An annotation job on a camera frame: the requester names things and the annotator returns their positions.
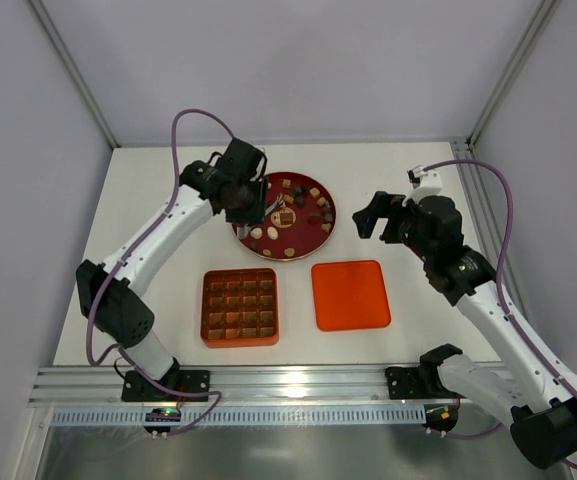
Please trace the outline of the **silver metal tongs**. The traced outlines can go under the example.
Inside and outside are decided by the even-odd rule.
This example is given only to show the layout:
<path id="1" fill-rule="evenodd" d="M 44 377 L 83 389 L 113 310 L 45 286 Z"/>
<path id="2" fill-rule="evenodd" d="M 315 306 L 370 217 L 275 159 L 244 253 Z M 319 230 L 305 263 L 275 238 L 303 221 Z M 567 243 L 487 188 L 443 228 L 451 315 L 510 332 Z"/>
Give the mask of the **silver metal tongs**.
<path id="1" fill-rule="evenodd" d="M 267 217 L 270 217 L 271 214 L 276 211 L 277 209 L 280 209 L 282 207 L 282 205 L 284 204 L 283 201 L 283 194 L 279 194 L 273 201 L 272 203 L 266 207 L 265 209 L 265 213 L 264 216 L 262 217 L 261 222 L 264 222 L 265 219 Z M 252 225 L 238 225 L 236 227 L 236 236 L 238 239 L 245 239 L 249 233 L 251 232 L 252 229 L 254 229 L 256 227 L 255 224 Z"/>

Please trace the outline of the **white shell chocolate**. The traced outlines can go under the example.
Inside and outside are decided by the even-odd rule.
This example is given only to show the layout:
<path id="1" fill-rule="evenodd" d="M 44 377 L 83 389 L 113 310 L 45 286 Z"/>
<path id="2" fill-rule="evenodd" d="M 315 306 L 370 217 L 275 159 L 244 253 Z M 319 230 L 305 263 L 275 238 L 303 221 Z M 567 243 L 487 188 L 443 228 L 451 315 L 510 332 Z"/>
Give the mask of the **white shell chocolate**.
<path id="1" fill-rule="evenodd" d="M 263 231 L 261 228 L 255 228 L 250 232 L 250 234 L 254 239 L 259 239 L 262 236 Z"/>

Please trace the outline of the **white oval chocolate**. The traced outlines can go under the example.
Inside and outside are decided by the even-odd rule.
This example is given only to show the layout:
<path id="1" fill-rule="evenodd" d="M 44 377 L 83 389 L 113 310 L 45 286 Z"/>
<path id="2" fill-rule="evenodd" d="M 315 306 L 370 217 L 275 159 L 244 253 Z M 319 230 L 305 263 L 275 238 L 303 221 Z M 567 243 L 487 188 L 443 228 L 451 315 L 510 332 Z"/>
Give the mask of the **white oval chocolate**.
<path id="1" fill-rule="evenodd" d="M 267 235 L 272 240 L 276 240 L 278 238 L 278 231 L 274 227 L 269 227 L 267 229 Z"/>

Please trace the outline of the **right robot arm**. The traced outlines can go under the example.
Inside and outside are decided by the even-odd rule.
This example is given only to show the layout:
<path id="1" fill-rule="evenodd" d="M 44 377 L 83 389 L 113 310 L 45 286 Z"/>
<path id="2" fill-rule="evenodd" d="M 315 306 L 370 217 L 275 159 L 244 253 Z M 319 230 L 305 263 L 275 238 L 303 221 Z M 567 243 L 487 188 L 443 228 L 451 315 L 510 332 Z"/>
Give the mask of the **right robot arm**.
<path id="1" fill-rule="evenodd" d="M 485 337 L 513 379 L 479 370 L 460 350 L 437 348 L 440 385 L 459 393 L 508 428 L 517 449 L 535 467 L 547 469 L 577 452 L 577 375 L 549 349 L 526 319 L 513 310 L 497 274 L 467 246 L 462 215 L 445 196 L 418 202 L 383 191 L 352 219 L 362 239 L 378 220 L 386 244 L 408 247 L 423 264 L 430 285 Z"/>

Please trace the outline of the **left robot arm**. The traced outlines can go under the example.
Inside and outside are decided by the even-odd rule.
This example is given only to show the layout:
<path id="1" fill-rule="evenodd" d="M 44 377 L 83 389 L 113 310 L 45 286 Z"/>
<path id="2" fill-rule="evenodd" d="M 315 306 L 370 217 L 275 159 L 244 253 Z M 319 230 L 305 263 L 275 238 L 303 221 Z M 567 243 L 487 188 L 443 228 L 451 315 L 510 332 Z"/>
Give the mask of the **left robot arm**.
<path id="1" fill-rule="evenodd" d="M 264 222 L 277 204 L 267 199 L 267 162 L 262 150 L 233 138 L 207 161 L 176 165 L 171 196 L 149 222 L 103 262 L 85 260 L 76 270 L 87 330 L 108 335 L 135 370 L 163 390 L 171 389 L 179 364 L 155 334 L 143 297 L 172 254 L 213 217 L 224 215 L 239 237 Z"/>

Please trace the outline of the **orange chocolate box tray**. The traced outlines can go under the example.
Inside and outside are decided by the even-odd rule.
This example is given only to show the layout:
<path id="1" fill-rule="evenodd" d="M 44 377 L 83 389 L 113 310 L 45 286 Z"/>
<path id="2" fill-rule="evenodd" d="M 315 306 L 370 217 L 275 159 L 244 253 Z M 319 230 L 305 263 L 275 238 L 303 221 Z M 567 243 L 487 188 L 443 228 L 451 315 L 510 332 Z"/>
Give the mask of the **orange chocolate box tray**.
<path id="1" fill-rule="evenodd" d="M 209 348 L 275 345 L 279 340 L 275 271 L 250 268 L 206 272 L 202 284 L 200 338 Z"/>

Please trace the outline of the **red round plate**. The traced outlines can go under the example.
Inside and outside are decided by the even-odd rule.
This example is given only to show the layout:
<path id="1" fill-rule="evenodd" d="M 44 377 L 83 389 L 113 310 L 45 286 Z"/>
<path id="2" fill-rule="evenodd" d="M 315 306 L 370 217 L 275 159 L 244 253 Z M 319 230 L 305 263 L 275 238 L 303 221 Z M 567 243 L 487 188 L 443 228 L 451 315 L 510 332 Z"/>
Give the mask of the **red round plate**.
<path id="1" fill-rule="evenodd" d="M 274 261 L 297 260 L 319 250 L 332 236 L 337 220 L 329 189 L 297 172 L 269 173 L 267 179 L 267 202 L 279 203 L 238 242 L 247 251 Z"/>

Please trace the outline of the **orange box lid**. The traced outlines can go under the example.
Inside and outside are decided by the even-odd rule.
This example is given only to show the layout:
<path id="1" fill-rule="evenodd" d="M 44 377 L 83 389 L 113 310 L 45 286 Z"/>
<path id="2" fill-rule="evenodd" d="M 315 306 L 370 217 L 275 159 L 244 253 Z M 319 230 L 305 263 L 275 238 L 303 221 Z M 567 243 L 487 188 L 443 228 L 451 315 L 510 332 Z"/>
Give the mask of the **orange box lid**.
<path id="1" fill-rule="evenodd" d="M 382 329 L 392 321 L 380 264 L 355 260 L 311 269 L 317 327 L 323 332 Z"/>

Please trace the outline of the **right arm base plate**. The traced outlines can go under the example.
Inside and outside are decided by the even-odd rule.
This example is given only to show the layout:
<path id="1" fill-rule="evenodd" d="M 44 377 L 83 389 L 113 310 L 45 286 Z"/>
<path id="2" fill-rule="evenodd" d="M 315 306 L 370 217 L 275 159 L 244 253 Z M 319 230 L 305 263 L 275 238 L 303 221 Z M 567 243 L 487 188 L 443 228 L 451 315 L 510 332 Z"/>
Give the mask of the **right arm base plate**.
<path id="1" fill-rule="evenodd" d="M 437 399 L 445 396 L 437 372 L 433 367 L 390 366 L 385 369 L 390 400 Z"/>

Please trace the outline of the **aluminium front rail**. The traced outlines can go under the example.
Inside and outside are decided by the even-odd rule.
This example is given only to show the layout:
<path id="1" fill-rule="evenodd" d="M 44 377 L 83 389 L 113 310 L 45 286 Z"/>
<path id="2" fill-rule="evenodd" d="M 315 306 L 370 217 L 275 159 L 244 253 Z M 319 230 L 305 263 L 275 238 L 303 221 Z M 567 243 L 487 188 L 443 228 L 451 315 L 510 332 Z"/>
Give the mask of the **aluminium front rail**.
<path id="1" fill-rule="evenodd" d="M 389 399 L 384 364 L 207 366 L 210 386 L 227 403 L 379 402 Z M 110 367 L 42 368 L 29 404 L 117 403 L 122 379 Z"/>

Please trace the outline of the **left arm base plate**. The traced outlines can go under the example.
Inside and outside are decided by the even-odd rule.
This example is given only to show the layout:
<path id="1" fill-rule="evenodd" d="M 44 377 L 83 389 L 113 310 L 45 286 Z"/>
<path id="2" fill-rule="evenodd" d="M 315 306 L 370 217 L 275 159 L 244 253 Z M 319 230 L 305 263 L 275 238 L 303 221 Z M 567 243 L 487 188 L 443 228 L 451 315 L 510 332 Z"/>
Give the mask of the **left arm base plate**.
<path id="1" fill-rule="evenodd" d="M 124 375 L 121 400 L 128 403 L 146 402 L 205 402 L 208 400 L 211 373 L 209 370 L 178 369 L 167 374 L 157 384 L 175 392 L 166 393 L 154 386 L 135 370 Z"/>

